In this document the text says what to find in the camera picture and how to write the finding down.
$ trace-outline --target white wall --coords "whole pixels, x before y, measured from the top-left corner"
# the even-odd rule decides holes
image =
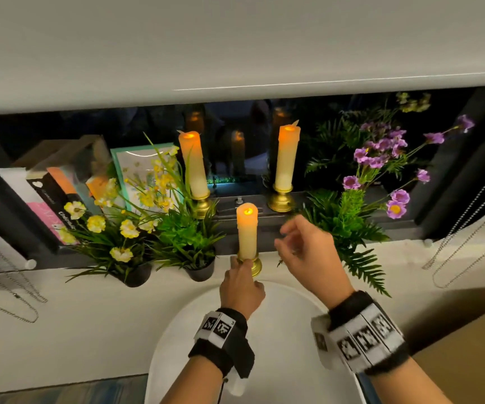
[[[468,236],[478,224],[459,237]],[[443,270],[443,281],[485,251],[485,227],[475,242],[464,247]],[[408,331],[450,293],[435,288],[432,271],[421,269],[435,248],[425,248],[421,241],[396,241],[375,244],[375,250],[387,272],[386,286],[392,295],[391,299],[376,298]],[[447,258],[451,253],[449,248],[442,256]],[[300,288],[285,266],[276,267],[277,253],[263,254],[262,260],[260,280]],[[184,271],[165,268],[154,272],[148,282],[136,289],[98,276],[65,284],[70,271],[63,269],[27,272],[49,302],[33,304],[40,319],[32,325],[0,312],[0,391],[148,372],[154,346],[170,320],[189,301],[218,286],[227,267],[228,257],[220,257],[213,278],[202,283],[191,281]],[[354,282],[360,289],[367,289],[359,280]],[[450,289],[484,286],[485,259]],[[28,313],[1,291],[0,304],[24,315]]]
[[[485,0],[0,0],[0,113],[485,84]]]

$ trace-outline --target black wristband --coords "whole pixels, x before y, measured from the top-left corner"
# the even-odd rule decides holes
[[[411,355],[407,343],[403,343],[398,349],[385,360],[379,362],[373,367],[368,368],[364,373],[367,375],[378,375],[389,373],[405,363]]]
[[[235,326],[237,326],[242,332],[242,335],[246,337],[246,333],[248,332],[248,322],[241,312],[231,309],[230,307],[221,307],[216,309],[216,312],[225,313],[227,316],[233,319],[235,321]]]
[[[341,302],[338,306],[329,310],[330,327],[329,332],[332,332],[337,327],[340,327],[349,320],[359,315],[364,309],[370,306],[374,300],[366,292],[361,290],[356,291],[346,300]]]
[[[198,339],[188,357],[201,355],[211,361],[216,367],[220,369],[222,375],[225,377],[233,367],[233,360],[224,350],[216,347],[208,340]]]

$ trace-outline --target brass candlestick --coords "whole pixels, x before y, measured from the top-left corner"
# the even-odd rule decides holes
[[[237,254],[237,260],[239,263],[243,263],[244,261],[240,258],[239,254]],[[255,258],[252,259],[252,277],[256,277],[259,275],[261,272],[261,269],[263,269],[263,264],[261,263],[261,260],[259,259],[259,252],[255,254]]]
[[[207,215],[209,208],[211,208],[212,201],[209,199],[210,195],[211,195],[211,191],[209,190],[207,191],[206,196],[199,197],[199,198],[192,196],[192,200],[197,202],[194,208],[194,213],[195,213],[195,217],[199,220],[203,220]]]
[[[269,198],[269,208],[277,213],[290,212],[294,206],[293,197],[289,194],[293,190],[293,186],[289,190],[279,190],[274,184],[273,189],[275,193]]]

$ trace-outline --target right hand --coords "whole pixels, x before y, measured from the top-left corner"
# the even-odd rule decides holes
[[[274,246],[289,272],[328,309],[346,300],[354,288],[334,246],[333,236],[308,222],[302,215],[280,229],[286,237]]]

